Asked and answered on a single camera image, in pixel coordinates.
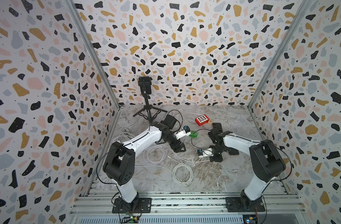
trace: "terrazzo wallpaper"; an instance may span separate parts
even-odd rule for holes
[[[313,1],[251,111],[308,217],[341,224],[341,1]]]
[[[0,224],[66,223],[114,115],[61,1],[0,1]]]
[[[247,105],[302,0],[74,0],[121,105]]]

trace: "floor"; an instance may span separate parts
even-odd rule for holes
[[[112,138],[117,137],[123,128],[128,128],[134,135],[138,135],[148,128],[149,123],[146,119],[140,116],[132,116],[142,107],[142,105],[126,105],[124,107]],[[168,111],[172,109],[179,110],[184,118],[183,126],[188,125],[191,130],[198,130],[200,128],[211,129],[211,126],[208,124],[199,127],[195,123],[196,117],[206,114],[214,122],[221,123],[223,131],[229,130],[242,137],[261,139],[249,111],[243,106],[158,107]],[[182,119],[177,111],[172,111],[170,114],[181,122]],[[162,112],[157,116],[156,120],[161,121],[165,116],[166,113]],[[212,142],[207,135],[207,131],[201,130],[198,133],[198,137],[193,139],[194,145],[205,149],[208,148]],[[186,152],[177,153],[178,156],[189,161],[206,160],[206,158],[200,159],[197,156],[197,148],[191,145],[190,137],[183,137],[181,140],[185,143]],[[181,161],[170,150],[167,153],[171,158]],[[151,160],[158,161],[162,157],[162,152],[152,150],[149,152],[149,155]],[[189,186],[177,185],[172,180],[172,173],[161,167],[136,167],[135,174],[132,177],[133,184],[139,192],[241,192],[250,183],[253,176],[250,157],[242,152],[240,152],[240,155],[235,156],[230,156],[224,152],[223,159],[221,163],[185,162],[191,166],[194,172],[194,182]],[[177,162],[165,158],[158,165],[173,170],[177,164]],[[136,158],[136,165],[147,165],[144,161],[143,153]],[[180,180],[187,180],[189,178],[189,172],[185,168],[179,168],[176,176]],[[103,171],[100,172],[100,178],[104,182],[108,182],[108,177]],[[98,180],[94,181],[92,188],[116,191],[113,185],[105,185]],[[273,181],[267,187],[265,193],[267,192],[280,193],[284,192],[284,188],[278,181]]]

